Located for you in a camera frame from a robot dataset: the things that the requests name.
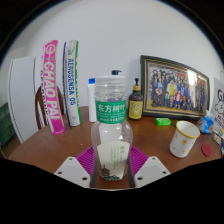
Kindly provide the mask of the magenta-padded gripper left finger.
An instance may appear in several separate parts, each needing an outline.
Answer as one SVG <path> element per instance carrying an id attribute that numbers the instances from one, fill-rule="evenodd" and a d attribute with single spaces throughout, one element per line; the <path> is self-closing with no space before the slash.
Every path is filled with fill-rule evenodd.
<path id="1" fill-rule="evenodd" d="M 78 156 L 69 156 L 56 170 L 55 175 L 84 188 L 91 188 L 96 183 L 94 150 L 85 149 Z"/>

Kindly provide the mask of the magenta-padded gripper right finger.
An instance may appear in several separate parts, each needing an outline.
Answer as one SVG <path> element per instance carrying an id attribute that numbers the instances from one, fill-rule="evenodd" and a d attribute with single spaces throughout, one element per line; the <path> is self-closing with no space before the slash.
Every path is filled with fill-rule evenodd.
<path id="1" fill-rule="evenodd" d="M 170 175 L 169 170 L 156 157 L 148 157 L 132 147 L 129 157 L 128 178 L 131 188 L 140 188 Z"/>

